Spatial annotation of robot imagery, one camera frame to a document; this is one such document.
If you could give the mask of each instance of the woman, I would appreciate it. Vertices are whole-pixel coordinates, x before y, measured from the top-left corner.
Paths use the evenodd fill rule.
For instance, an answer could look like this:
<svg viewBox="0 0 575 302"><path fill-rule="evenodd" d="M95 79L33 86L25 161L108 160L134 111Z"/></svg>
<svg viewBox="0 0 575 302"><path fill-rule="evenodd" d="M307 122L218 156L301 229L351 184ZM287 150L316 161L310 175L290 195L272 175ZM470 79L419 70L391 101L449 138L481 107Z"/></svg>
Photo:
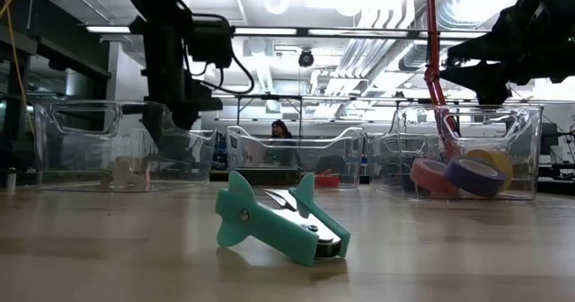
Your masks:
<svg viewBox="0 0 575 302"><path fill-rule="evenodd" d="M288 131L288 127L282 120L275 120L271 124L271 137L274 139L277 138L284 138L284 139L293 139L294 137ZM271 143L273 146L295 146L296 141L274 141ZM280 166L293 166L292 161L296 158L297 166L301 167L301 160L299 159L299 155L297 151L292 148L270 148L266 153L266 162L267 163L278 163Z"/></svg>

